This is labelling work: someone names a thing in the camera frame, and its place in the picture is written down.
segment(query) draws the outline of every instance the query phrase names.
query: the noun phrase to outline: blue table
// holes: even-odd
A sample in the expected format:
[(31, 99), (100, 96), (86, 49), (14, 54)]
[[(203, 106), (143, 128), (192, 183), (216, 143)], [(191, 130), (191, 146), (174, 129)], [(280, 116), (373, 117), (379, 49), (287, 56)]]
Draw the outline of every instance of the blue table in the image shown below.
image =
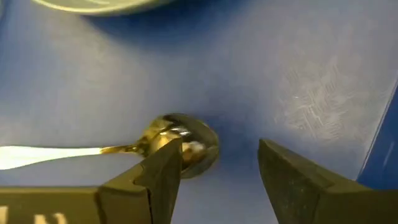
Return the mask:
[[(397, 11), (394, 0), (190, 0), (92, 18), (10, 1), (0, 144), (128, 144), (158, 114), (191, 114), (218, 132), (222, 152), (182, 182), (173, 223), (277, 223), (258, 139), (356, 179), (397, 83)], [(69, 159), (2, 171), (0, 184), (97, 184), (134, 162)]]

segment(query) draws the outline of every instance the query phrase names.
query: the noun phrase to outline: bowl rim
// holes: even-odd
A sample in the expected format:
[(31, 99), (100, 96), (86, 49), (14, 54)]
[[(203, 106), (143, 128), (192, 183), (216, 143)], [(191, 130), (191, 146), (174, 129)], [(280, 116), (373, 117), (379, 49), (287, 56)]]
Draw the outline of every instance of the bowl rim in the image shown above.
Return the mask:
[(123, 14), (125, 12), (133, 13), (137, 11), (144, 11), (145, 9), (150, 9), (152, 7), (156, 7), (170, 1), (171, 0), (132, 0), (131, 2), (125, 2), (111, 6), (104, 6), (100, 8), (90, 9), (90, 8), (61, 6), (59, 4), (48, 2), (48, 0), (33, 0), (33, 2), (36, 2), (43, 6), (50, 7), (52, 9), (58, 9), (61, 11), (72, 12), (82, 15), (111, 15), (111, 14)]

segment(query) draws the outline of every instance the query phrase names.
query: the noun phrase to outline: silver spoon handle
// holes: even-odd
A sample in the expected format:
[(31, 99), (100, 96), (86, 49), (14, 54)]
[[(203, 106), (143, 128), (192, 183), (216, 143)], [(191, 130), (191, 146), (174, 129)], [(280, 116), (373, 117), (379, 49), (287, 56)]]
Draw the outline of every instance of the silver spoon handle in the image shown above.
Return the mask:
[(103, 148), (57, 149), (26, 146), (0, 147), (0, 170), (13, 169), (37, 162), (75, 156), (102, 154)]

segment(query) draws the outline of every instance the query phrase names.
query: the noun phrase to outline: gold spoon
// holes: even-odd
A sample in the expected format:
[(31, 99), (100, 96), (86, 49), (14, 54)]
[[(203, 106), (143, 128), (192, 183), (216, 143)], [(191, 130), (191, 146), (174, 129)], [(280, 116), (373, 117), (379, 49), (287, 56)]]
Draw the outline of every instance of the gold spoon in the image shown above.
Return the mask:
[(135, 153), (144, 158), (173, 139), (182, 138), (182, 178), (191, 178), (207, 170), (218, 157), (218, 137), (205, 123), (184, 114), (166, 114), (156, 118), (142, 137), (128, 146), (84, 149), (55, 149), (26, 146), (0, 147), (0, 170), (75, 156), (107, 153)]

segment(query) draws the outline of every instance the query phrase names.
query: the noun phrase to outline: spoon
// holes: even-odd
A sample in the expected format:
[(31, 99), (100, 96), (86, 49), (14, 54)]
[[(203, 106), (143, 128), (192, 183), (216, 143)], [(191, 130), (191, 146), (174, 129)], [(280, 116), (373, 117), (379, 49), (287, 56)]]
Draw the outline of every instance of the spoon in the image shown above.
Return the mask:
[(14, 169), (38, 162), (76, 156), (109, 153), (134, 153), (147, 158), (171, 140), (182, 139), (182, 178), (206, 171), (218, 157), (218, 137), (205, 123), (184, 114), (166, 114), (156, 118), (142, 137), (127, 146), (81, 149), (27, 146), (0, 147), (0, 170)]

